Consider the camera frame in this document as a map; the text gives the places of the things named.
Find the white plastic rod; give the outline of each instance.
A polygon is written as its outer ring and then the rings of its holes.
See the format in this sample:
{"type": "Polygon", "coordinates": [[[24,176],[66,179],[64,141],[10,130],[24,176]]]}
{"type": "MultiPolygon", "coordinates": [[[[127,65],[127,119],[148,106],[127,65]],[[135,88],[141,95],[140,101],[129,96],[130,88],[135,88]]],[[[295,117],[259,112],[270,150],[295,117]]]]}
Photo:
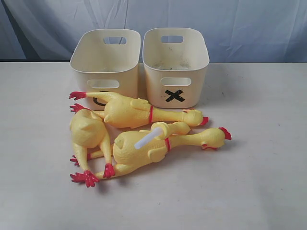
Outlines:
{"type": "Polygon", "coordinates": [[[155,128],[153,131],[151,131],[149,134],[147,134],[141,140],[135,143],[134,145],[135,149],[139,150],[144,145],[146,145],[149,141],[151,141],[155,137],[158,137],[162,134],[163,134],[163,129],[161,129],[160,127],[155,128]]]}

